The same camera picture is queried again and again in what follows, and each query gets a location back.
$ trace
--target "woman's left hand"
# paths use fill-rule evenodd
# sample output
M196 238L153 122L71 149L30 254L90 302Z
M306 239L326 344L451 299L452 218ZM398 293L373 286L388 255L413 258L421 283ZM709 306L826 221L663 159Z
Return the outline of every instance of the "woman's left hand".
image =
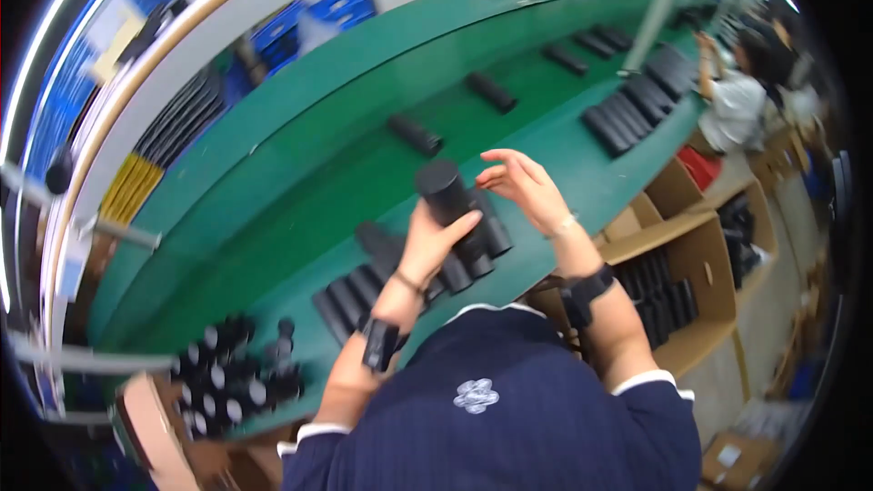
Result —
M694 33L694 38L697 40L697 46L700 49L712 49L712 47L715 45L715 40L713 40L711 36L707 35L703 31Z
M428 204L419 200L409 217L406 246L397 270L420 287L426 287L442 267L442 261L453 245L469 234L481 219L480 211L471 211L442 227L431 216Z

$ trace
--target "green table surface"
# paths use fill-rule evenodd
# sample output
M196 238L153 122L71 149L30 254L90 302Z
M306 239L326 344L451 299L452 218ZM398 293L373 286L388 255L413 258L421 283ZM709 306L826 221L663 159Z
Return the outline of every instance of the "green table surface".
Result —
M94 343L103 350L175 351L200 337L206 324L246 312L258 322L251 345L258 350L276 336L275 322L290 316L306 395L233 435L314 411L340 345L311 295L366 261L350 235L355 225L377 220L402 233L416 200L412 178L426 158L382 127L397 111L443 136L440 156L458 161L468 181L486 166L479 152L515 148L548 169L589 231L612 220L681 146L702 104L685 97L638 147L610 159L578 116L621 83L616 71L624 56L600 60L567 37L595 22L634 34L649 0L471 7L479 1L420 0L377 16L295 61L238 104L168 172L135 220L147 229L158 225L165 239L154 255L124 246L115 256L93 308ZM444 11L452 5L476 11L462 19ZM426 24L434 17L442 18L442 35L398 36L410 20ZM370 53L362 43L374 38L391 42L376 42L385 49ZM694 53L687 30L664 30L659 38ZM555 40L587 60L586 76L541 56L541 45ZM391 47L401 52L390 55ZM355 69L346 69L350 62ZM486 71L518 96L516 109L497 114L468 92L459 81L471 70ZM492 201L515 247L473 287L436 300L404 361L464 305L505 304L554 269L549 244L518 209Z

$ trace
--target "navy blue shirt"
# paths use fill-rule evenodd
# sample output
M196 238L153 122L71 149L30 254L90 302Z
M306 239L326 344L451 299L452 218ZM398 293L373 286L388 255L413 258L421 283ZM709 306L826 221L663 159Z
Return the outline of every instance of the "navy blue shirt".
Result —
M382 385L354 429L279 446L298 489L692 491L693 393L666 371L606 391L525 306L464 308Z

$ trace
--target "embroidered flower logo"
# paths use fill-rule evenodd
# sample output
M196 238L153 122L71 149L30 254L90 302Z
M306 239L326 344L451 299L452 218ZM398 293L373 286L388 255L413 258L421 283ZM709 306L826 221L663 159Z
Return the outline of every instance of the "embroidered flower logo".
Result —
M500 395L491 389L491 379L467 381L457 388L455 406L464 408L468 413L481 413L486 407L495 404Z

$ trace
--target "red object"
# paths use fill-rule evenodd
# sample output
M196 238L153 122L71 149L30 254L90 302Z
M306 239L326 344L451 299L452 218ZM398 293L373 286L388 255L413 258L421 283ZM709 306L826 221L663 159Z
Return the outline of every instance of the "red object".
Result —
M683 146L676 155L688 174L692 175L694 184L700 191L712 184L712 181L721 173L721 158L707 158L690 146Z

